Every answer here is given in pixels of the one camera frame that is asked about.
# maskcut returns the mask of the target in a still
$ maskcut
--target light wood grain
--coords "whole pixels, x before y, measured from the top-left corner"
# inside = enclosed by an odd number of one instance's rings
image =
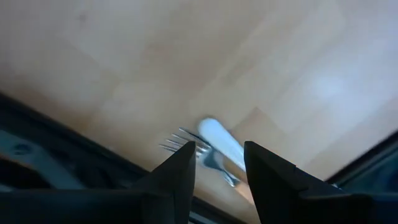
[[[0,91],[152,170],[214,116],[326,179],[398,127],[398,2],[3,0]],[[237,176],[245,176],[228,165]],[[256,209],[198,166],[195,195]]]
[[[250,204],[254,205],[254,199],[251,195],[250,187],[247,183],[241,182],[235,186],[235,190],[242,195]]]

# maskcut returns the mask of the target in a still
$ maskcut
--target wooden surface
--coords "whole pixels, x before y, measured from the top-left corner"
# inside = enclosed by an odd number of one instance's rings
[[[398,2],[2,0],[0,90],[146,169],[212,115],[325,179],[398,127]],[[195,194],[249,223],[217,172]]]

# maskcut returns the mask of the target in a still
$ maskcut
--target white fork handle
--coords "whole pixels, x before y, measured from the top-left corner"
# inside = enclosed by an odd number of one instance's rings
[[[231,159],[239,168],[246,172],[243,147],[234,137],[213,118],[206,118],[198,125],[198,131],[213,147]]]

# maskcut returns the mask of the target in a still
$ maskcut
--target metal fork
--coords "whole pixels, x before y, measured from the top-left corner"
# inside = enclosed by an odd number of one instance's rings
[[[223,155],[213,146],[211,146],[206,140],[196,134],[193,134],[191,131],[185,128],[179,128],[179,131],[184,133],[184,135],[188,137],[186,138],[179,134],[172,134],[172,139],[166,139],[166,141],[172,146],[168,146],[165,144],[159,144],[159,146],[168,151],[176,152],[185,143],[189,141],[195,141],[197,145],[197,159],[203,167],[220,171],[224,179],[232,187],[235,187],[238,183],[241,182],[237,177],[235,177],[224,168]]]

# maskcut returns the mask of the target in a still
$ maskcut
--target fork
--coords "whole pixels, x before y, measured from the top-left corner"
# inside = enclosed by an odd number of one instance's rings
[[[172,134],[173,139],[166,139],[166,141],[172,146],[168,146],[166,144],[159,144],[159,146],[168,151],[176,152],[185,143],[189,141],[195,141],[197,149],[197,161],[199,161],[200,165],[221,172],[224,180],[227,181],[227,183],[229,183],[229,185],[232,186],[239,194],[241,194],[249,203],[254,205],[254,200],[252,198],[249,186],[224,168],[224,156],[218,150],[216,150],[201,136],[193,134],[191,131],[185,128],[179,128],[179,131],[189,137],[185,138],[179,134]]]

